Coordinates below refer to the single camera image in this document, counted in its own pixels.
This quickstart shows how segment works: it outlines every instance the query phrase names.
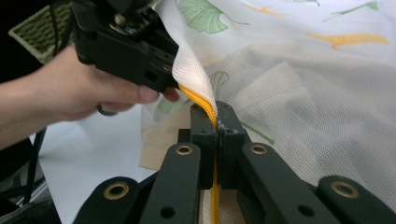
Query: yellow pattern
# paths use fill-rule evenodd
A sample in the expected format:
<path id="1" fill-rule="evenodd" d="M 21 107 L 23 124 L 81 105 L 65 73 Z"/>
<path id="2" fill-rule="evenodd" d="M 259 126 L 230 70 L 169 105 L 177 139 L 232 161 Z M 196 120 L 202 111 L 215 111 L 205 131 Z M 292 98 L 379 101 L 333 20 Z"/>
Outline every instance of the yellow pattern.
<path id="1" fill-rule="evenodd" d="M 246 4 L 244 4 L 244 5 L 245 5 L 246 7 L 248 7 L 248 8 L 250 8 L 250 9 L 255 10 L 255 11 L 263 12 L 263 13 L 266 13 L 266 14 L 269 14 L 269 15 L 278 16 L 278 17 L 284 17 L 284 16 L 285 16 L 285 15 L 283 15 L 283 14 L 270 11 L 270 10 L 268 9 L 268 8 L 270 8 L 270 7 L 257 8 L 257 7 L 252 7 L 252 6 L 249 6 L 249 5 L 246 5 Z"/>
<path id="2" fill-rule="evenodd" d="M 364 44 L 364 43 L 376 43 L 376 44 L 389 44 L 389 41 L 382 35 L 371 35 L 371 34 L 354 34 L 354 35 L 316 35 L 312 33 L 306 33 L 316 39 L 324 40 L 332 43 L 332 47 L 336 49 L 338 46 L 353 45 L 353 44 Z"/>
<path id="3" fill-rule="evenodd" d="M 218 121 L 215 110 L 206 99 L 202 96 L 196 94 L 193 91 L 190 91 L 186 87 L 182 85 L 178 85 L 180 90 L 183 91 L 190 99 L 192 99 L 196 104 L 204 109 L 206 114 L 209 116 L 210 121 L 212 122 L 213 129 L 216 131 L 218 129 Z M 211 219 L 212 223 L 219 223 L 219 186 L 218 186 L 218 163 L 217 163 L 217 151 L 215 150 L 215 158 L 214 158 L 214 170 L 213 170 L 213 186 L 210 191 L 211 197 Z"/>

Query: yellow fabric edge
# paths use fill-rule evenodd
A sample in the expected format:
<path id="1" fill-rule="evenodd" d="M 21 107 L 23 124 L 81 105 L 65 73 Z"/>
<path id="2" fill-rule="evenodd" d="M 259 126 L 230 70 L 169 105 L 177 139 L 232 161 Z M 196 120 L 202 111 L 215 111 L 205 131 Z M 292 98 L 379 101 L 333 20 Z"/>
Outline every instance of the yellow fabric edge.
<path id="1" fill-rule="evenodd" d="M 212 122 L 213 129 L 217 131 L 218 129 L 218 121 L 215 110 L 206 99 L 202 96 L 196 94 L 195 92 L 187 89 L 182 85 L 178 85 L 180 90 L 183 91 L 192 101 L 198 104 L 200 107 L 204 109 L 206 114 L 209 116 L 210 121 Z M 214 170 L 213 170 L 213 186 L 210 191 L 210 203 L 211 203 L 211 219 L 212 223 L 219 223 L 219 185 L 218 185 L 218 161 L 217 161 L 217 151 L 215 150 L 215 159 L 214 159 Z"/>

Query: leaf print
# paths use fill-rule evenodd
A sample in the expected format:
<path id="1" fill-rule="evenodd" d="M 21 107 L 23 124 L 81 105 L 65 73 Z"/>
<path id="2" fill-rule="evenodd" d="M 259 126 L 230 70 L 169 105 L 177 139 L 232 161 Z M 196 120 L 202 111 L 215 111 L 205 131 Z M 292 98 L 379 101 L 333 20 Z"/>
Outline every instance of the leaf print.
<path id="1" fill-rule="evenodd" d="M 241 122 L 241 124 L 242 124 L 244 127 L 246 127 L 247 129 L 249 129 L 249 130 L 251 130 L 252 132 L 254 132 L 254 133 L 258 134 L 259 136 L 261 136 L 261 137 L 262 137 L 263 139 L 265 139 L 271 146 L 274 145 L 274 143 L 275 143 L 275 140 L 274 140 L 274 139 L 269 138 L 269 137 L 266 136 L 265 134 L 259 132 L 257 129 L 251 127 L 250 125 L 248 125 L 248 124 L 246 124 L 246 123 L 244 123 L 244 122 Z"/>
<path id="2" fill-rule="evenodd" d="M 293 2 L 301 3 L 301 2 L 314 2 L 317 3 L 319 6 L 318 0 L 293 0 Z"/>
<path id="3" fill-rule="evenodd" d="M 335 16 L 330 17 L 329 19 L 326 19 L 324 21 L 328 21 L 328 20 L 334 19 L 336 17 L 343 16 L 345 14 L 351 13 L 351 12 L 356 11 L 356 10 L 358 10 L 360 8 L 363 8 L 363 7 L 368 7 L 370 9 L 372 9 L 372 10 L 378 11 L 378 5 L 376 4 L 376 1 L 372 1 L 372 2 L 368 2 L 366 4 L 363 4 L 361 6 L 358 6 L 358 7 L 353 7 L 353 8 L 348 9 L 348 10 L 333 12 L 331 15 L 335 15 Z"/>
<path id="4" fill-rule="evenodd" d="M 332 43 L 332 47 L 336 49 L 338 46 L 363 44 L 363 43 L 376 43 L 376 44 L 389 44 L 389 41 L 382 35 L 371 34 L 354 34 L 354 35 L 316 35 L 306 33 L 316 39 L 324 40 Z"/>
<path id="5" fill-rule="evenodd" d="M 187 25 L 198 32 L 216 34 L 228 29 L 228 26 L 220 21 L 220 15 L 224 13 L 206 0 L 181 0 L 178 8 L 183 14 Z"/>
<path id="6" fill-rule="evenodd" d="M 246 7 L 248 7 L 248 8 L 250 8 L 250 9 L 253 9 L 253 10 L 255 10 L 255 11 L 259 11 L 259 12 L 263 12 L 263 13 L 265 13 L 265 14 L 269 14 L 269 15 L 273 15 L 273 16 L 278 16 L 278 17 L 284 17 L 284 15 L 282 15 L 282 14 L 279 14 L 279 13 L 276 13 L 276 12 L 273 12 L 273 11 L 270 11 L 268 8 L 270 8 L 270 7 L 262 7 L 262 8 L 257 8 L 257 7 L 252 7 L 252 6 L 249 6 L 249 5 L 246 5 L 246 4 L 244 4 Z"/>
<path id="7" fill-rule="evenodd" d="M 212 88 L 215 91 L 216 100 L 219 99 L 221 87 L 230 79 L 230 76 L 225 72 L 217 72 L 209 76 Z"/>

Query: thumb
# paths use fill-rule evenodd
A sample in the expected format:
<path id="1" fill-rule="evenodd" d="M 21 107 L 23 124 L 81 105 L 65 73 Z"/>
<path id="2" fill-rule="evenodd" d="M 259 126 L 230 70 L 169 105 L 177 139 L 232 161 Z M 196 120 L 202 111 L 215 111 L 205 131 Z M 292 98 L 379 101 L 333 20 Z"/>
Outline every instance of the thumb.
<path id="1" fill-rule="evenodd" d="M 100 78 L 99 94 L 100 102 L 120 104 L 148 104 L 157 100 L 159 93 L 147 86 L 137 86 L 133 82 L 120 77 L 106 74 L 106 78 Z"/>

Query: white table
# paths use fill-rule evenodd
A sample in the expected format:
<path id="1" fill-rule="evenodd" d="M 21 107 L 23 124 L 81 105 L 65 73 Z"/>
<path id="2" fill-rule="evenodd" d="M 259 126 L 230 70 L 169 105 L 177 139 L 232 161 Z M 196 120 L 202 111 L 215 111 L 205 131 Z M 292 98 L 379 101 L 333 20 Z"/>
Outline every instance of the white table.
<path id="1" fill-rule="evenodd" d="M 140 105 L 114 117 L 95 114 L 48 127 L 39 161 L 62 223 L 73 222 L 103 181 L 127 176 L 140 182 L 154 173 L 138 167 L 140 127 Z"/>

